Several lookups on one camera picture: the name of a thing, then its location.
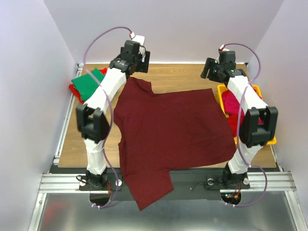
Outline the maroon t shirt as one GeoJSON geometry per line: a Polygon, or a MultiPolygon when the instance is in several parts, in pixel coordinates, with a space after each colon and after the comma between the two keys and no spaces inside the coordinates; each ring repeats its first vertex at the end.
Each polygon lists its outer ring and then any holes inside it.
{"type": "Polygon", "coordinates": [[[120,169],[139,210],[170,193],[170,171],[229,161],[233,132],[211,89],[154,93],[131,77],[114,109],[120,169]]]}

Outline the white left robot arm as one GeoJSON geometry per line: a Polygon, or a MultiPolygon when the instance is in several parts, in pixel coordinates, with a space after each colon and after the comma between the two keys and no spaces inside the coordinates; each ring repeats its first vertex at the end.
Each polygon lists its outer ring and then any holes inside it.
{"type": "Polygon", "coordinates": [[[76,107],[77,129],[87,151],[87,170],[77,176],[81,191],[100,191],[107,188],[107,161],[104,145],[112,127],[106,111],[119,88],[135,72],[147,73],[150,52],[144,47],[145,37],[136,35],[126,40],[120,54],[113,59],[104,79],[92,96],[76,107]]]}

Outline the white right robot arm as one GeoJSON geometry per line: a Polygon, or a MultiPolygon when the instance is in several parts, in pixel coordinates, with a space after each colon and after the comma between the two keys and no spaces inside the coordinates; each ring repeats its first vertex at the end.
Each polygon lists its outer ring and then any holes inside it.
{"type": "Polygon", "coordinates": [[[201,78],[223,83],[240,104],[237,126],[237,150],[226,164],[221,176],[222,184],[232,188],[248,183],[247,171],[255,155],[274,139],[278,109],[268,106],[255,92],[245,72],[236,67],[234,51],[218,50],[217,59],[207,58],[201,78]]]}

